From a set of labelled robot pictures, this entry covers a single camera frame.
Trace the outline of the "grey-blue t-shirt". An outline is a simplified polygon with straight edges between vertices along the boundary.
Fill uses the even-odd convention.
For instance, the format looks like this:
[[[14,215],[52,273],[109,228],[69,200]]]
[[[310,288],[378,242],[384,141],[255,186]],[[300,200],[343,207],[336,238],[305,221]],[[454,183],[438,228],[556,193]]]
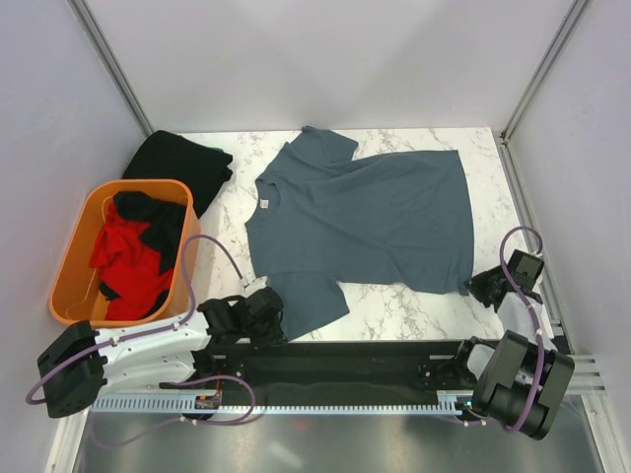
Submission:
[[[356,159],[357,143],[305,127],[256,179],[246,222],[256,276],[297,339],[347,314],[342,285],[464,294],[474,263],[465,172],[455,151]]]

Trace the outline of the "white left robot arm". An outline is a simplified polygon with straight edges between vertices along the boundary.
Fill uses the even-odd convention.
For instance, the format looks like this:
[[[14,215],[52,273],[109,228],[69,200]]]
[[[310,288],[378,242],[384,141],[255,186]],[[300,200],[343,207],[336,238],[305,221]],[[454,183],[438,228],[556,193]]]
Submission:
[[[145,385],[205,387],[223,373],[213,356],[247,340],[283,345],[284,304],[270,288],[212,299],[164,320],[118,329],[76,322],[37,358],[41,404],[52,419],[76,414],[101,396]]]

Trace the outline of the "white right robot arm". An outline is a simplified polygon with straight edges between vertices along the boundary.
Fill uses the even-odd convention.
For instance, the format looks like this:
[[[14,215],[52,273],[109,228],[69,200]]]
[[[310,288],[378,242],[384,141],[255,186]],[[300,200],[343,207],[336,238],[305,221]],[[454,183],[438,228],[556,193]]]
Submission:
[[[463,341],[452,362],[454,381],[472,387],[465,413],[483,424],[499,423],[506,431],[531,439],[547,436],[574,374],[575,362],[555,348],[543,331],[540,296],[527,273],[484,271],[465,285],[491,306],[505,333],[497,343],[473,337]]]

